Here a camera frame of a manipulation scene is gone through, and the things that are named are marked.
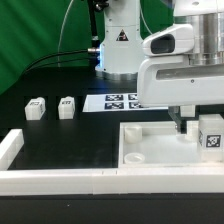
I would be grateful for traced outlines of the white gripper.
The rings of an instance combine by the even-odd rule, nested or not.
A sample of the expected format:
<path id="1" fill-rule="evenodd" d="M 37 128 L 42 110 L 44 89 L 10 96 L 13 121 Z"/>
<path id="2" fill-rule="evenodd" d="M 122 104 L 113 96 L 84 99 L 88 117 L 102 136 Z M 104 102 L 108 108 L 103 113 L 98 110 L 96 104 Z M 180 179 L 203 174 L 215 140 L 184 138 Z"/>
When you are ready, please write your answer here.
<path id="1" fill-rule="evenodd" d="M 143 107 L 171 106 L 177 131 L 186 134 L 179 106 L 224 104 L 224 65 L 190 66 L 183 55 L 147 58 L 139 68 L 137 95 Z"/>

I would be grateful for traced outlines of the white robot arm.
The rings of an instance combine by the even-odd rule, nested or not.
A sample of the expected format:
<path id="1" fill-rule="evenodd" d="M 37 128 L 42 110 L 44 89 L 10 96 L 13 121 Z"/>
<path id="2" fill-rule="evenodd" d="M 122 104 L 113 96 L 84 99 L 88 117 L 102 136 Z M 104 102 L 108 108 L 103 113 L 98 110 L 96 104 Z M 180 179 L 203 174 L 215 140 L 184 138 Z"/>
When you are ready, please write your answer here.
<path id="1" fill-rule="evenodd" d="M 166 106 L 180 132 L 199 105 L 224 104 L 224 0 L 168 0 L 173 24 L 143 39 L 140 0 L 93 0 L 105 38 L 99 77 L 137 81 L 143 107 Z"/>

